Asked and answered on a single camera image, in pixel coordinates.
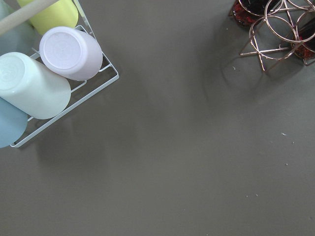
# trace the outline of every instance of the wooden handle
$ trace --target wooden handle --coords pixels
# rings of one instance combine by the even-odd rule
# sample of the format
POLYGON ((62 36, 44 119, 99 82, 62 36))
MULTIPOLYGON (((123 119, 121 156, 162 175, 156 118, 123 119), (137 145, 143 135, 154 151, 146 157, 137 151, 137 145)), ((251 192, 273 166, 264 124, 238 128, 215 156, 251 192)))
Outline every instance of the wooden handle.
POLYGON ((0 35, 20 25, 58 0, 35 0, 0 21, 0 35))

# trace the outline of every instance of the wire stand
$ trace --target wire stand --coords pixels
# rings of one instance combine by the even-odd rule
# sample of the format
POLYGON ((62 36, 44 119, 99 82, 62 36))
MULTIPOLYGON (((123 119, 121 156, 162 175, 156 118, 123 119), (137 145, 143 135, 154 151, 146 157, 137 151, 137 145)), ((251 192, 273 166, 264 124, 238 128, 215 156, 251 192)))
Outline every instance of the wire stand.
MULTIPOLYGON (((85 27, 83 27, 82 25, 78 25, 76 27, 77 30, 81 30, 84 31, 88 34, 90 34, 91 36, 93 36, 95 39, 95 35, 94 32, 92 30, 91 25, 89 24, 89 21, 79 3, 78 0, 73 0, 83 21, 85 24, 85 27)), ((40 58, 40 52, 33 49, 35 51, 35 53, 30 56, 32 59, 38 59, 40 58)), ((35 137, 36 135, 38 135, 41 131, 43 131, 44 129, 46 129, 47 127, 49 127, 50 125, 52 125, 54 122, 56 122, 57 120, 59 120, 60 118, 62 118, 64 115, 66 115, 67 113, 69 113, 70 111, 72 111, 74 108, 76 108, 77 106, 79 106, 80 104, 82 104, 83 102, 85 102, 86 100, 88 100, 89 98, 91 98, 93 95, 97 94, 98 92, 100 92, 102 89, 106 88, 107 86, 109 86, 111 83, 115 82, 116 80, 119 79, 119 74, 118 71, 116 70, 116 68, 114 67, 114 65, 110 62, 110 60, 108 59, 108 57, 105 55, 105 53, 103 53, 103 65, 102 68, 99 70, 99 72, 103 72, 103 71, 108 71, 108 73, 113 74, 111 75, 111 78, 109 80, 107 80, 106 82, 102 83, 100 86, 96 87, 95 89, 93 89, 92 91, 85 93, 80 99, 78 99, 76 102, 74 102, 72 105, 69 105, 66 109, 64 109, 61 113, 59 113, 57 116, 47 120, 44 124, 40 125, 39 127, 37 127, 35 130, 33 130, 32 132, 24 133, 24 135, 17 140, 16 142, 14 142, 13 144, 11 144, 10 146, 13 148, 19 148, 21 147, 23 144, 27 143, 30 139, 32 139, 33 137, 35 137)), ((90 79, 88 81, 82 81, 79 83, 79 85, 76 85, 72 90, 71 90, 71 98, 73 97, 73 93, 79 89, 82 89, 86 84, 88 83, 92 83, 91 81, 93 80, 90 79)), ((30 124, 31 121, 35 121, 36 119, 33 117, 29 117, 28 119, 28 126, 30 124)))
MULTIPOLYGON (((279 62, 283 61, 284 59, 289 58, 292 54, 294 54, 295 50, 298 49, 300 46, 305 47, 305 42, 310 41, 315 37, 315 32, 312 34, 309 38, 300 40, 299 35, 298 35, 298 25, 301 22, 301 20, 306 16, 307 13, 309 12, 314 12, 315 11, 315 6, 313 3, 311 3, 310 0, 306 0, 305 2, 307 5, 304 6, 298 6, 294 4, 291 0, 282 0, 280 7, 277 7, 277 9, 271 10, 268 12, 268 7, 272 0, 269 0, 266 7, 265 7, 265 12, 264 16, 259 18, 256 22, 252 24, 250 27, 250 32, 249 32, 249 40, 246 42, 245 46, 241 49, 240 51, 240 56, 246 57, 246 56, 252 56, 252 55, 257 55, 259 63, 261 65, 261 69, 264 72, 267 72, 271 70, 273 67, 275 67, 279 62), (293 17, 291 15, 292 11, 302 11, 303 14, 298 18, 296 22, 294 22, 293 17), (278 13, 286 13, 287 19, 284 17, 278 16, 278 13), (275 19, 283 22, 285 25, 287 25, 290 28, 290 31, 286 37, 281 36, 278 32, 276 32, 272 25, 270 24, 270 19, 275 19), (259 33, 259 30, 262 28, 262 26, 266 25, 269 29, 269 31, 275 35, 278 39, 281 40, 280 44, 276 44, 274 48, 268 49, 268 50, 261 50, 260 45, 258 43, 258 40, 256 38, 257 34, 259 33), (289 43, 290 46, 282 46, 283 43, 289 43), (254 51, 252 52, 244 52, 246 47, 248 45, 251 45, 254 51), (272 53, 278 53, 278 52, 286 52, 286 54, 282 57, 272 57, 268 56, 268 54, 272 53), (267 68, 265 60, 275 60, 276 62, 273 63, 269 68, 267 68)), ((303 59, 304 65, 308 66, 311 65, 315 62, 309 61, 307 59, 303 59)))

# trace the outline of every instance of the white cup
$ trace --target white cup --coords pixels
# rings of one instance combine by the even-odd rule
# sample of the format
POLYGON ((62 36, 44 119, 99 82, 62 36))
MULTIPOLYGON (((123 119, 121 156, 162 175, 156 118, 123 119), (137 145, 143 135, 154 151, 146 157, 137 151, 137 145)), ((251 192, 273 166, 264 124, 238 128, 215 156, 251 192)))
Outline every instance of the white cup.
POLYGON ((37 119, 62 112, 70 101, 66 78, 22 53, 0 57, 0 97, 37 119))
POLYGON ((88 80, 102 66, 102 49, 95 38, 69 27, 47 31, 39 44, 40 56, 52 71, 72 80, 88 80))

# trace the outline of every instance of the yellow cup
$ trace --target yellow cup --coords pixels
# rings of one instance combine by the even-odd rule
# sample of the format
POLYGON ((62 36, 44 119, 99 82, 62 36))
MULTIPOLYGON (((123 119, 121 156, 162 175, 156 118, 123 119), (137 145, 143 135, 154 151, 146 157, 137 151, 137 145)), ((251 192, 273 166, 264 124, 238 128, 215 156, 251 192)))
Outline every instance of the yellow cup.
MULTIPOLYGON (((34 0, 17 0, 21 7, 32 1, 34 0)), ((72 0, 59 0, 30 18, 30 21, 38 33, 43 35, 58 26, 74 28, 78 23, 78 18, 78 10, 72 0)))

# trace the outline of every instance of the gray table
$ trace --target gray table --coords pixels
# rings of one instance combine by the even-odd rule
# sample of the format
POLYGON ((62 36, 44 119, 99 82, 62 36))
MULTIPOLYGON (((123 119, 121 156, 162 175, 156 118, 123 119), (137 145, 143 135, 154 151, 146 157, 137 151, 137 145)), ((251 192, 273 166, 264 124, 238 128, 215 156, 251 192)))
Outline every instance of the gray table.
POLYGON ((315 66, 239 58, 231 0, 81 2, 121 78, 0 150, 0 235, 315 235, 315 66))

